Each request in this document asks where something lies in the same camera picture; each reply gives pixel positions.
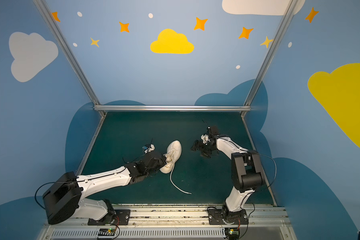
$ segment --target dark green floor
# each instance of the dark green floor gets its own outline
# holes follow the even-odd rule
[[[221,134],[230,136],[240,146],[251,149],[251,144],[238,113],[192,112],[121,112],[108,113],[92,148],[82,174],[95,174],[124,165],[143,154],[142,147],[153,138],[155,148],[166,153],[174,140],[182,144],[182,155],[175,164],[172,180],[158,172],[144,181],[108,189],[89,198],[109,199],[113,204],[222,204],[230,194],[230,159],[222,152],[206,159],[190,148],[206,131],[206,123],[217,125]],[[272,204],[268,190],[251,196],[255,204]]]

